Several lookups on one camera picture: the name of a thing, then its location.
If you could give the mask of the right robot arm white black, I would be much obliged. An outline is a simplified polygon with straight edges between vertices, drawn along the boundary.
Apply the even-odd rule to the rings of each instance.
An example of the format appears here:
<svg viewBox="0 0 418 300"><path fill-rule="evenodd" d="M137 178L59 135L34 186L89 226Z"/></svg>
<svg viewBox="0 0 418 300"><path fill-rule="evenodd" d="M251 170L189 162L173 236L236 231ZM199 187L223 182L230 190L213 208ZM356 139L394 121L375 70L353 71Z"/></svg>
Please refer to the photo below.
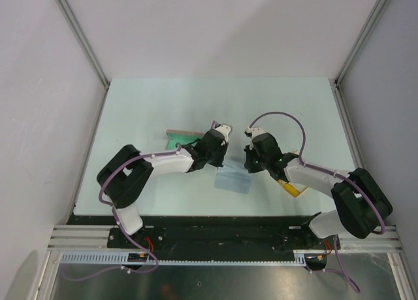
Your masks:
<svg viewBox="0 0 418 300"><path fill-rule="evenodd" d="M358 239L382 234L393 206L372 175L363 168L337 171L303 162L298 154L283 153L277 140L261 128L245 132L244 167L249 173L266 171L275 181L300 184L329 196L335 210L315 214L301 232L302 243L317 248L326 237L349 233Z"/></svg>

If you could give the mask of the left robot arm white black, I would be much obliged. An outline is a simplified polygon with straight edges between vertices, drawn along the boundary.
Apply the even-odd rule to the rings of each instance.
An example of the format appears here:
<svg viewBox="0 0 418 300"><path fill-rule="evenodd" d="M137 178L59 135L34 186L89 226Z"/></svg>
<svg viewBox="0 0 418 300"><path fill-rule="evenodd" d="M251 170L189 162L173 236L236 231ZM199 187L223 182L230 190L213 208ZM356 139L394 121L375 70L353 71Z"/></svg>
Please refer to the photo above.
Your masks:
<svg viewBox="0 0 418 300"><path fill-rule="evenodd" d="M192 173L205 165L221 167L231 132L231 126L216 124L200 139L154 154L141 154L128 144L100 170L99 201L112 209L124 243L132 248L143 243L144 224L136 202L147 181L153 176Z"/></svg>

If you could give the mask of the grey glasses case green lining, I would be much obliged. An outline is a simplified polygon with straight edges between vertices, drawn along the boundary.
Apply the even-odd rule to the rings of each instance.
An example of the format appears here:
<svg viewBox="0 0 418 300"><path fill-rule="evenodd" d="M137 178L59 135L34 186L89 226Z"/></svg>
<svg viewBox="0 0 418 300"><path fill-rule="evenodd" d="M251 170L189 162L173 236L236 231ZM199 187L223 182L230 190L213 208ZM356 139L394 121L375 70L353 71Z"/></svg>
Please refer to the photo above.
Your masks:
<svg viewBox="0 0 418 300"><path fill-rule="evenodd" d="M193 131L181 131L181 130L174 130L174 129L166 130L166 134L168 137L168 143L166 146L167 150L175 149L178 143L183 146L185 144L194 142L197 139L201 139L204 136L204 133L193 132Z"/></svg>

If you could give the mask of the yellow sunglasses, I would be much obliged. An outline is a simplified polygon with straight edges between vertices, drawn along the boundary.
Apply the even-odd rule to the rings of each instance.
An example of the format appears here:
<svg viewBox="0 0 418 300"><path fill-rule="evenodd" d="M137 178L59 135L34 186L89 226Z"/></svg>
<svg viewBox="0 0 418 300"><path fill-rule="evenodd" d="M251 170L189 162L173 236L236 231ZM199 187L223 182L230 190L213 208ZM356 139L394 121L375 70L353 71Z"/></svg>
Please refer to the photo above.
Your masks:
<svg viewBox="0 0 418 300"><path fill-rule="evenodd" d="M304 193L308 187L302 184L297 184L295 182L290 182L285 176L284 167L290 160L297 159L298 154L297 150L292 152L284 153L281 158L278 160L279 163L279 173L277 178L277 183L293 198L297 198L299 195Z"/></svg>

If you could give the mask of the light blue cleaning cloth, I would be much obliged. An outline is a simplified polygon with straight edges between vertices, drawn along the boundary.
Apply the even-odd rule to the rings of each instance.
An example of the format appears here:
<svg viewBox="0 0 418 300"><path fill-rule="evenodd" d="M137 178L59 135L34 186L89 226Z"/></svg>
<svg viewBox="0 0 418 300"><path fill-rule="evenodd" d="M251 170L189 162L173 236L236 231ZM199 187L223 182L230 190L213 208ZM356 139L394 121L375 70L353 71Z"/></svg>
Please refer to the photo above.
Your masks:
<svg viewBox="0 0 418 300"><path fill-rule="evenodd" d="M216 172L214 187L228 192L248 194L252 176L240 162L226 159Z"/></svg>

